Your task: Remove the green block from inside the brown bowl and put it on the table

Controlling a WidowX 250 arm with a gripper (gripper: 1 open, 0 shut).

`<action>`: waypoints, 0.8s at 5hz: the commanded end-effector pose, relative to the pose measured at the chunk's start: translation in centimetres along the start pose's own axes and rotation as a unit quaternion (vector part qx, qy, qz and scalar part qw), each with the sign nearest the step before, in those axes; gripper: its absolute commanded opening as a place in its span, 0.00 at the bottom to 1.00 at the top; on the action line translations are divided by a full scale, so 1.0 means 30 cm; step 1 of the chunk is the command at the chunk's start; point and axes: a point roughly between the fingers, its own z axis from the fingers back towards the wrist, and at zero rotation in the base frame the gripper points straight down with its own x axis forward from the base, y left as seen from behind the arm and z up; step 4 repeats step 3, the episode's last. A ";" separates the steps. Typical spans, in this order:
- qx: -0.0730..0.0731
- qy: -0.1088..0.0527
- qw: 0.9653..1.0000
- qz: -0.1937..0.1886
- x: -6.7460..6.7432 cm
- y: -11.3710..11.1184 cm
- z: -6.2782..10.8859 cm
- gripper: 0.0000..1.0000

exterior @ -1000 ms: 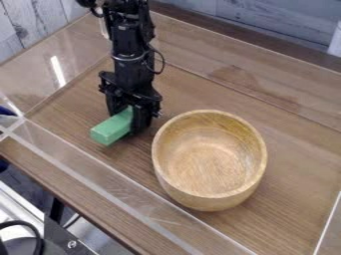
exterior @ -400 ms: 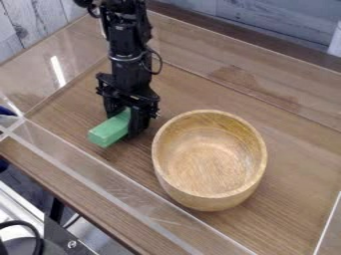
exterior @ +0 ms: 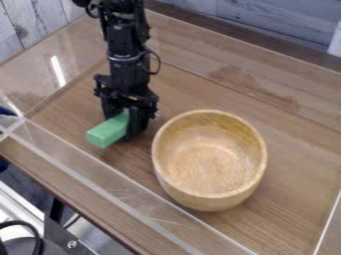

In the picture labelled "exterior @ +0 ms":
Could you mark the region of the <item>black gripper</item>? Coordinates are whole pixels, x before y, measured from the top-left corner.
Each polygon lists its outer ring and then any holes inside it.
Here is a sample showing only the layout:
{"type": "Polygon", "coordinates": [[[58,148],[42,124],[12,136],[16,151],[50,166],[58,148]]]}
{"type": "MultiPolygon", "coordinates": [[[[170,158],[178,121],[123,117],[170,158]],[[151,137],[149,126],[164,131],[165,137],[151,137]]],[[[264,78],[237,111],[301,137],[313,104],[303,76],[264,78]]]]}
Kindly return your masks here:
{"type": "Polygon", "coordinates": [[[110,57],[110,73],[95,76],[95,96],[102,99],[105,118],[109,120],[130,109],[127,139],[134,139],[158,116],[159,96],[150,89],[151,57],[110,57]]]}

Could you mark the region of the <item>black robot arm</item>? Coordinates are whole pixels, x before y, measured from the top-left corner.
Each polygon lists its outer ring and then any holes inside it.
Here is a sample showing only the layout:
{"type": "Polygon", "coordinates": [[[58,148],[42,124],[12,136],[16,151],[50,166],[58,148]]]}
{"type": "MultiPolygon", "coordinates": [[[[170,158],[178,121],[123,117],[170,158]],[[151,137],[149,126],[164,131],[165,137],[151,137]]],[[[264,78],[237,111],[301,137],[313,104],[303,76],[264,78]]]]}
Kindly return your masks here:
{"type": "Polygon", "coordinates": [[[150,89],[151,76],[159,73],[162,60],[147,46],[151,26],[145,0],[71,1],[101,23],[110,72],[94,77],[95,96],[102,100],[106,121],[122,119],[127,124],[118,138],[133,139],[158,116],[161,100],[150,89]]]}

